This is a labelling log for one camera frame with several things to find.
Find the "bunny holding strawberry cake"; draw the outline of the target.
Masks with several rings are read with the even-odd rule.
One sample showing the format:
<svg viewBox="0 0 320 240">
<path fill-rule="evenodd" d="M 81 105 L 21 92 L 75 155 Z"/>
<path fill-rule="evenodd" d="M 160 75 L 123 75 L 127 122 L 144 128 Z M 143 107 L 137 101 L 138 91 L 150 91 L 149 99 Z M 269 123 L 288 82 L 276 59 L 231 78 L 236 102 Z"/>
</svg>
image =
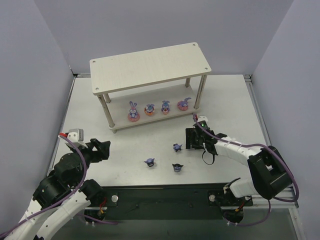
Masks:
<svg viewBox="0 0 320 240">
<path fill-rule="evenodd" d="M 170 112 L 170 101 L 168 101 L 168 100 L 162 101 L 161 112 L 164 115 L 167 115 Z"/>
</svg>

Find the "sitting bunny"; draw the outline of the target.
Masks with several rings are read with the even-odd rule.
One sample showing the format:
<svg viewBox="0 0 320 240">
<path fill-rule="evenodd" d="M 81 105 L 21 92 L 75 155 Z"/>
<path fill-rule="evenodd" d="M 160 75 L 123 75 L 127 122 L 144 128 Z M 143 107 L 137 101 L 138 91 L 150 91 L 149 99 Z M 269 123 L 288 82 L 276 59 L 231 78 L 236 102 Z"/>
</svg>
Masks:
<svg viewBox="0 0 320 240">
<path fill-rule="evenodd" d="M 127 115 L 127 118 L 130 122 L 137 122 L 140 119 L 140 114 L 138 113 L 137 110 L 137 103 L 130 101 L 130 110 L 129 113 Z"/>
</svg>

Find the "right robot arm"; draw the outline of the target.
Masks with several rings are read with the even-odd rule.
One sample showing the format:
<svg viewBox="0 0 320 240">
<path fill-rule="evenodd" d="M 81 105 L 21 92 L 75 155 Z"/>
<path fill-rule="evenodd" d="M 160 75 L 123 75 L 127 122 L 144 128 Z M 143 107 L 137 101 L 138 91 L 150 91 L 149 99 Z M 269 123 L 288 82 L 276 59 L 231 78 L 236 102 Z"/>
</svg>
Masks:
<svg viewBox="0 0 320 240">
<path fill-rule="evenodd" d="M 185 143 L 186 149 L 227 157 L 249 169 L 250 177 L 238 177 L 224 185 L 223 194 L 231 203 L 252 195 L 271 200 L 293 184 L 286 164 L 273 146 L 245 146 L 226 134 L 215 134 L 205 121 L 185 129 Z"/>
</svg>

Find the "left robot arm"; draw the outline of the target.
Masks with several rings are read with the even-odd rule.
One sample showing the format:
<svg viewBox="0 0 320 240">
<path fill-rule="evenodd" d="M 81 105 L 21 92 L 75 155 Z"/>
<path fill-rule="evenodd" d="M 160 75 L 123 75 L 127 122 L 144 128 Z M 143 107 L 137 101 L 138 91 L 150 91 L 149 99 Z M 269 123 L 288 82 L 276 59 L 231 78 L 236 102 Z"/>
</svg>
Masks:
<svg viewBox="0 0 320 240">
<path fill-rule="evenodd" d="M 24 216 L 0 235 L 2 240 L 47 239 L 84 208 L 106 202 L 103 188 L 95 180 L 87 180 L 86 175 L 90 164 L 109 158 L 111 142 L 63 139 L 71 152 L 64 154 L 39 183 Z"/>
</svg>

